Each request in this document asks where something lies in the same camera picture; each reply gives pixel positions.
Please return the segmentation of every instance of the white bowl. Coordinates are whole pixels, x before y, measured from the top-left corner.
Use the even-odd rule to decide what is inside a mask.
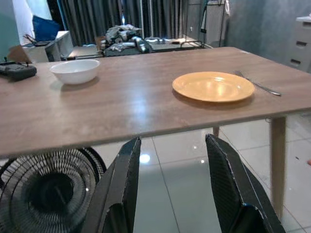
[[[75,60],[54,65],[50,72],[64,84],[81,84],[96,77],[99,65],[96,60]]]

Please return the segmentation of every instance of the fork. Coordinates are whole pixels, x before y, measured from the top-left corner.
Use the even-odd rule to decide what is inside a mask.
[[[267,91],[267,92],[269,92],[269,93],[271,93],[271,94],[273,94],[273,95],[282,96],[281,93],[276,92],[276,91],[274,91],[274,90],[271,90],[270,88],[265,87],[265,86],[263,86],[263,85],[261,85],[261,84],[259,84],[259,83],[256,83],[256,82],[252,81],[251,79],[245,77],[245,76],[243,75],[243,73],[242,73],[240,70],[236,70],[236,71],[234,71],[234,73],[235,73],[236,75],[240,76],[240,77],[243,77],[243,78],[247,79],[247,80],[250,81],[252,84],[254,84],[254,85],[260,87],[261,89],[263,89],[263,90],[265,90],[265,91]]]

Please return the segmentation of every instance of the floor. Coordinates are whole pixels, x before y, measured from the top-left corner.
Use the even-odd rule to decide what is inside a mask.
[[[212,129],[142,140],[135,233],[220,233],[204,136]],[[270,196],[269,120],[221,127]],[[124,142],[96,146],[107,166]],[[287,120],[287,179],[282,223],[311,233],[311,116]]]

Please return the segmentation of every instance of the fan grille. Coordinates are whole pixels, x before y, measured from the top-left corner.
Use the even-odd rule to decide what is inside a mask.
[[[79,232],[105,172],[99,155],[72,149],[10,163],[0,177],[0,232]]]

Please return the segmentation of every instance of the curtain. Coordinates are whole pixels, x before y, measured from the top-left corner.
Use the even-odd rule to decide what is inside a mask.
[[[182,37],[186,0],[123,0],[123,5],[125,22],[143,27],[145,37]]]
[[[138,28],[142,27],[140,1],[141,0],[123,0],[125,24],[132,24]]]
[[[95,44],[95,37],[121,25],[121,0],[59,0],[73,44]]]

